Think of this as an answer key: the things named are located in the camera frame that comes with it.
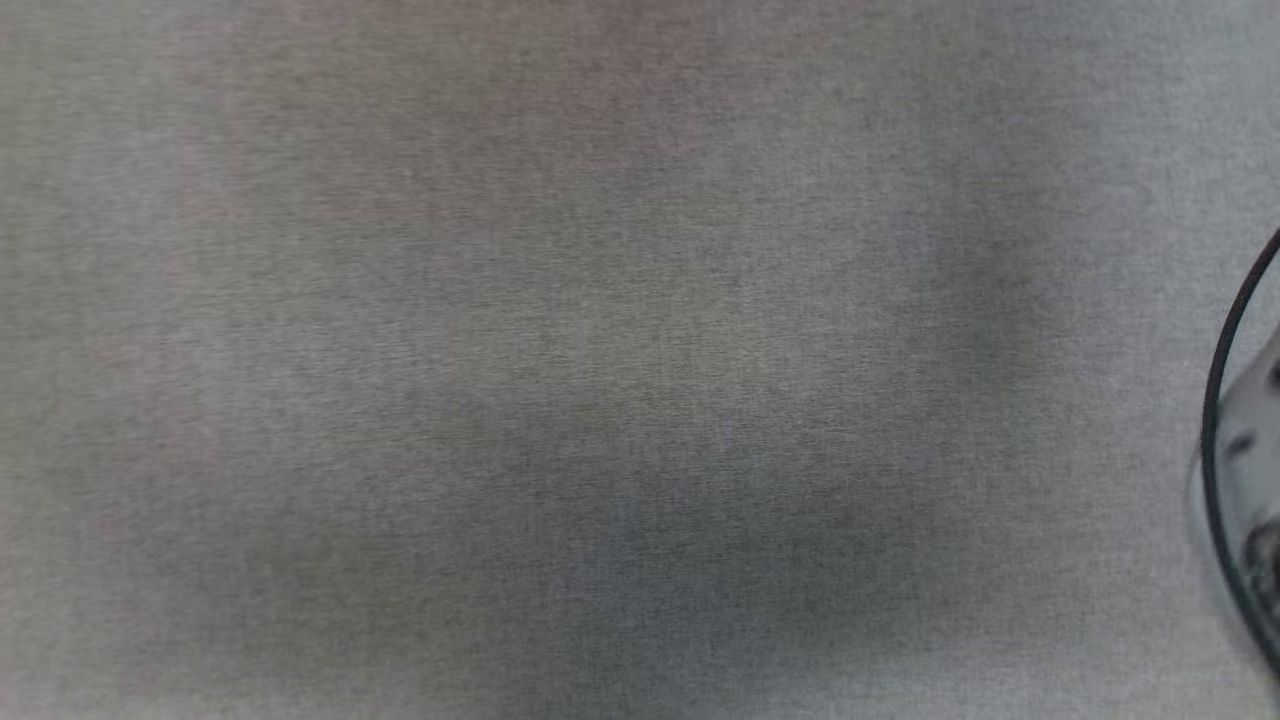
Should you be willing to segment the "grey fabric sofa cushion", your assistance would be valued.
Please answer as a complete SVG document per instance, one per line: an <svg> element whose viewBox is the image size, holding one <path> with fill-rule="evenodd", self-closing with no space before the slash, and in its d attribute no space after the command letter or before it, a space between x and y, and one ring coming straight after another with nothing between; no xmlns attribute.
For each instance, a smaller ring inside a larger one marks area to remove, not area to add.
<svg viewBox="0 0 1280 720"><path fill-rule="evenodd" d="M0 720L1280 720L1280 0L0 0Z"/></svg>

